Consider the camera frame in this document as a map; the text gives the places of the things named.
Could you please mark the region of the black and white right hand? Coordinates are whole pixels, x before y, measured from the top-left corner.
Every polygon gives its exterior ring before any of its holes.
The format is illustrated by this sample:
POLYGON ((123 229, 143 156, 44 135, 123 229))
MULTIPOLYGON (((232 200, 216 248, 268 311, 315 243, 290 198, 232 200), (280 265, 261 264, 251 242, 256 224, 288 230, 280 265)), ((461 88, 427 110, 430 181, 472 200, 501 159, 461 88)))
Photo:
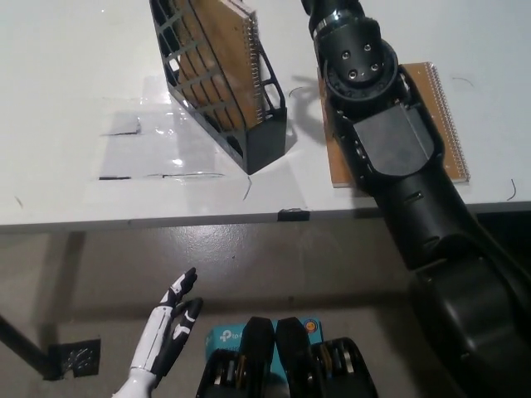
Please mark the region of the black and white right hand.
POLYGON ((354 16, 364 16, 359 0, 302 0, 304 11, 309 16, 309 30, 312 32, 317 25, 334 12, 349 11, 354 16))

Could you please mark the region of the white and black left hand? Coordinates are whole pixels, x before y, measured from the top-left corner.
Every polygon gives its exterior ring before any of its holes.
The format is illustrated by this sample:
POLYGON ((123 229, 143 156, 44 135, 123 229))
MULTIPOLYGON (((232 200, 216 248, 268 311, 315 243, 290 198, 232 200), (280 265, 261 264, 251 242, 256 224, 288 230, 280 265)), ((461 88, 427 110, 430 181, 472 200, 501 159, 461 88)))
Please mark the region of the white and black left hand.
POLYGON ((166 376, 186 344, 203 300, 188 294, 197 281, 194 268, 181 274, 153 308, 136 347, 132 369, 154 374, 158 379, 166 376))

